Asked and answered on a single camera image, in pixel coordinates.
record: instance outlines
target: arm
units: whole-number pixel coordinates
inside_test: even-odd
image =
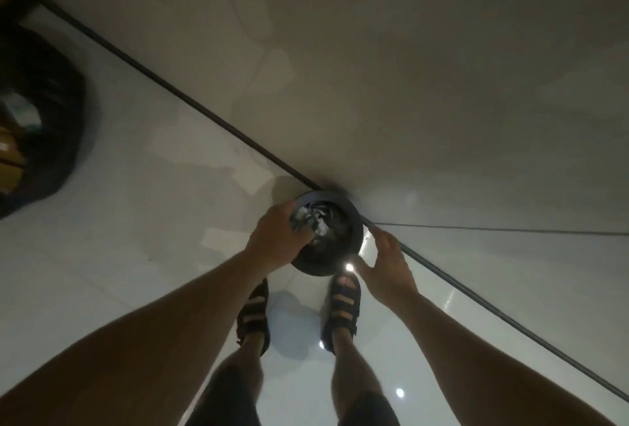
[[[397,239],[371,228],[378,258],[356,260],[369,291],[408,327],[462,425],[601,425],[611,422],[497,350],[419,294]]]
[[[39,368],[0,398],[0,423],[176,425],[251,291],[312,239],[291,230],[293,206],[272,207],[240,254]]]

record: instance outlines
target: shorts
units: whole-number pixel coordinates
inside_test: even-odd
[[[399,426],[386,398],[366,391],[354,402],[339,426]],[[256,405],[236,366],[218,373],[201,395],[185,426],[260,426]]]

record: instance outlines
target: black plastic bag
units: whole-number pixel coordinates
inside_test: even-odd
[[[0,22],[0,120],[25,159],[17,188],[0,196],[0,218],[57,192],[72,172],[84,128],[86,84],[57,49]]]

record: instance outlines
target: person's right arm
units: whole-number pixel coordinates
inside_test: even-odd
[[[357,258],[369,291],[408,327],[463,426],[612,425],[555,383],[497,350],[417,291],[399,243],[371,228],[378,258]]]

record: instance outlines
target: black sandal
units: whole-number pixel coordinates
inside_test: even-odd
[[[269,282],[267,279],[264,279],[262,283],[251,292],[249,300],[256,297],[264,297],[264,302],[247,303],[242,310],[240,310],[236,318],[236,336],[238,337],[238,344],[242,345],[242,342],[248,334],[263,332],[264,346],[262,347],[262,353],[260,353],[260,356],[262,356],[264,352],[269,349],[269,345],[271,344],[271,332],[269,331],[269,321],[267,319],[267,303],[269,303]],[[264,315],[264,320],[244,322],[243,319],[248,315]]]
[[[348,277],[352,280],[352,283],[356,285],[356,288],[351,288],[345,285],[341,285],[338,283],[338,279],[341,277]],[[343,295],[354,301],[353,305],[349,304],[343,300],[334,299],[334,295]],[[323,326],[323,330],[321,331],[321,341],[323,342],[324,348],[334,353],[334,344],[332,343],[332,330],[339,327],[347,328],[352,335],[356,335],[357,327],[356,323],[358,322],[358,315],[360,314],[360,283],[358,281],[358,277],[350,272],[339,272],[334,275],[332,280],[330,281],[330,291],[328,292],[327,299],[327,307],[328,311],[328,320],[326,324]],[[349,313],[352,316],[352,319],[346,319],[341,316],[332,316],[332,313],[335,311],[344,311]]]

